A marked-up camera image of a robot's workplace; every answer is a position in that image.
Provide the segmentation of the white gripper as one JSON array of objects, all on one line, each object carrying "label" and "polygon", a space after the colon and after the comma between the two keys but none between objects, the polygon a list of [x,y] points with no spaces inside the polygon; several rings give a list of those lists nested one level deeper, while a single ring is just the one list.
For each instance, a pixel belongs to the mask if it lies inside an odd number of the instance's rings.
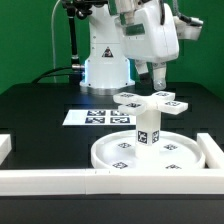
[{"label": "white gripper", "polygon": [[153,68],[155,90],[166,88],[166,63],[179,55],[179,43],[171,9],[163,2],[116,2],[121,5],[114,18],[125,57],[136,60],[142,84],[150,83],[146,62]]}]

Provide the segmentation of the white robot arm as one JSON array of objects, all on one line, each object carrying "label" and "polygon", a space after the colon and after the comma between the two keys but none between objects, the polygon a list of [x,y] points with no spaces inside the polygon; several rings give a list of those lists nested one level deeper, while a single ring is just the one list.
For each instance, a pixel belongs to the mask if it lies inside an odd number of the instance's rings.
[{"label": "white robot arm", "polygon": [[173,15],[163,0],[107,0],[90,16],[90,55],[80,87],[85,92],[113,95],[140,81],[157,91],[166,88],[166,63],[179,54]]}]

